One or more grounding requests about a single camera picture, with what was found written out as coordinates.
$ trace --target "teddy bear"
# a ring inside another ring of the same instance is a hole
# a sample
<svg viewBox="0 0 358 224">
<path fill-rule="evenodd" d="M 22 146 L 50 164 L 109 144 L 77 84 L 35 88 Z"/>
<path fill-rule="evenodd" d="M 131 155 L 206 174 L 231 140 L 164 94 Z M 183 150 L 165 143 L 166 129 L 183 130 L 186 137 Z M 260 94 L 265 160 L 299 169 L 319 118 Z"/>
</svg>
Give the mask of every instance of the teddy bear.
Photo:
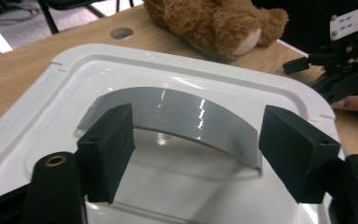
<svg viewBox="0 0 358 224">
<path fill-rule="evenodd" d="M 288 22 L 283 9 L 257 8 L 251 0 L 144 0 L 144 7 L 154 23 L 218 61 L 268 47 Z"/>
</svg>

